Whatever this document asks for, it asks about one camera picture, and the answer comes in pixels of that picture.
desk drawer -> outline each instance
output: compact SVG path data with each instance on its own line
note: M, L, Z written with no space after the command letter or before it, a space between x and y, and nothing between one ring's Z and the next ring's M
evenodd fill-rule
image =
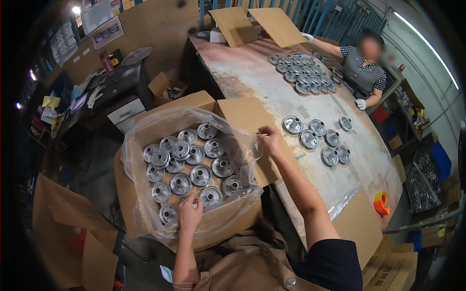
M112 121L113 124L118 124L142 111L145 111L144 105L141 100L137 98L108 114L107 117Z

hand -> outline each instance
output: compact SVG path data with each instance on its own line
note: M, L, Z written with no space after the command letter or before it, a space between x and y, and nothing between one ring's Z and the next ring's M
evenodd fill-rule
M188 199L184 200L177 207L180 232L183 231L194 235L196 227L202 219L204 203L202 202L202 199L199 199L198 195L199 192L192 193ZM195 209L193 203L196 202L198 207Z
M360 110L366 109L366 101L363 99L356 99L356 105Z
M304 32L301 32L301 35L304 36L304 38L308 41L308 43L311 43L312 40L314 39L314 36L310 34L305 34Z
M267 153L272 157L282 154L281 134L278 129L270 126L263 126L257 132L257 139L262 143Z

white work glove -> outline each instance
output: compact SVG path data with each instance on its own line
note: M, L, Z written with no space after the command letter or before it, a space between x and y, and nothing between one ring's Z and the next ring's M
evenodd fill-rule
M356 105L360 110L366 109L366 101L364 101L363 99L356 99Z
M304 32L301 32L301 35L304 36L304 38L308 41L308 43L311 43L312 40L314 39L314 36L310 34L305 34Z
M88 108L92 109L94 106L94 103L96 102L97 99L102 97L103 93L100 93L105 88L105 86L97 86L94 91L92 92L91 96L89 97L88 100Z

jacket button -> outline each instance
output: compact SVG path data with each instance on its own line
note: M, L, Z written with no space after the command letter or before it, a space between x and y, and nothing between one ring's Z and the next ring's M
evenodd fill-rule
M288 285L294 285L294 284L296 284L295 278L288 278L288 279L287 279L287 284L288 284Z

